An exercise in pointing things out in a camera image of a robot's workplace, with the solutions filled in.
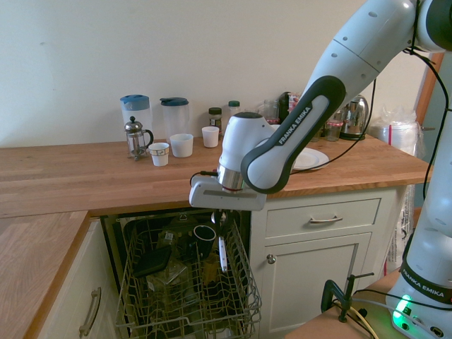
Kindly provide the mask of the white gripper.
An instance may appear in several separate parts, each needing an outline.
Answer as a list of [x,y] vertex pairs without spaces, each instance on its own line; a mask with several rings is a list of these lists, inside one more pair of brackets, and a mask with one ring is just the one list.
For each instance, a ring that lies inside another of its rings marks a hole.
[[[226,232],[230,222],[227,210],[262,210],[266,203],[266,195],[245,188],[239,193],[228,193],[214,177],[195,176],[191,180],[189,203],[195,208],[212,208],[226,210],[222,217],[222,231]],[[214,212],[216,231],[221,230],[221,211]]]

